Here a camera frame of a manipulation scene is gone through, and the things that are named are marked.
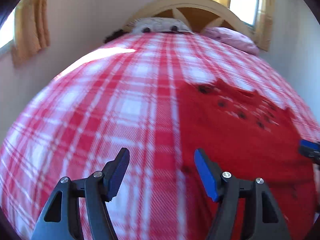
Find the silver bolt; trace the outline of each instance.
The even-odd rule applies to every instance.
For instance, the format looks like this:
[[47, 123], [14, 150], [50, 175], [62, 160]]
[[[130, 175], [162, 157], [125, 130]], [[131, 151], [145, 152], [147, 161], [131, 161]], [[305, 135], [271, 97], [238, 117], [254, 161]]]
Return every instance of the silver bolt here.
[[102, 172], [101, 172], [101, 171], [96, 171], [96, 172], [93, 174], [93, 176], [94, 176], [95, 178], [100, 178], [100, 177], [102, 176]]
[[68, 177], [63, 177], [63, 178], [60, 179], [60, 182], [61, 183], [66, 183], [66, 182], [68, 182], [68, 180], [69, 180]]
[[224, 173], [222, 173], [222, 176], [224, 177], [224, 178], [231, 178], [231, 173], [230, 172], [227, 172], [227, 171], [225, 171]]
[[264, 183], [264, 180], [262, 178], [256, 178], [256, 182], [258, 184], [263, 184]]

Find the checkered blanket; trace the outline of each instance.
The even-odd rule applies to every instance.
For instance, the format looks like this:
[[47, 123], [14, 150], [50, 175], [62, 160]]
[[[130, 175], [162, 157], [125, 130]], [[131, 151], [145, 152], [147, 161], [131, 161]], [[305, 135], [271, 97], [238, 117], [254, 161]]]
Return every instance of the checkered blanket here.
[[[302, 137], [320, 139], [309, 108], [258, 57], [197, 34], [127, 34], [58, 75], [10, 128], [0, 150], [0, 205], [13, 228], [30, 239], [61, 177], [87, 177], [127, 147], [128, 170], [107, 204], [119, 239], [185, 239], [193, 207], [180, 170], [176, 89], [218, 78], [291, 107]], [[83, 200], [80, 209], [90, 239]]]

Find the red garment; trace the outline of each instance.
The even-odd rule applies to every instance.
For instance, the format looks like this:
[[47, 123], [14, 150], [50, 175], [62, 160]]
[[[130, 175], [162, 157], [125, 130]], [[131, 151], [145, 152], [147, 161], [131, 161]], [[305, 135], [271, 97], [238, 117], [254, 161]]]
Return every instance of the red garment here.
[[[213, 85], [185, 83], [178, 102], [187, 192], [192, 190], [191, 202], [199, 210], [199, 217], [188, 217], [188, 226], [208, 232], [217, 209], [206, 196], [194, 164], [194, 151], [203, 148], [222, 170], [237, 178], [263, 178], [278, 201], [292, 239], [303, 239], [313, 223], [316, 190], [312, 162], [298, 153], [300, 135], [292, 124], [291, 110], [280, 109], [257, 91], [240, 90], [222, 80]], [[241, 232], [243, 203], [238, 205], [235, 240]]]

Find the wall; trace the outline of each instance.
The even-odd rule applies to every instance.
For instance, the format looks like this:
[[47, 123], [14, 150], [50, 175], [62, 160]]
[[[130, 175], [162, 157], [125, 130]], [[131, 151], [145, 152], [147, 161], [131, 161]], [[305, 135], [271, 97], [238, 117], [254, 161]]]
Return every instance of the wall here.
[[67, 66], [152, 0], [48, 0], [51, 46], [14, 68], [0, 56], [0, 142], [26, 104]]
[[270, 63], [310, 106], [320, 122], [320, 25], [303, 0], [276, 0]]

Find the arched headboard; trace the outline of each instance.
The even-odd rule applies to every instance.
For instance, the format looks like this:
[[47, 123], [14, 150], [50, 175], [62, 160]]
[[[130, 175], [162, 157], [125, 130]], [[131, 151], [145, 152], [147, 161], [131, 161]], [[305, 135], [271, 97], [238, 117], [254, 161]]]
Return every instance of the arched headboard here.
[[182, 20], [193, 32], [201, 32], [206, 26], [221, 26], [240, 32], [248, 37], [252, 34], [233, 12], [213, 0], [155, 0], [141, 8], [125, 23], [123, 29], [130, 31], [128, 23], [138, 18], [169, 17]]

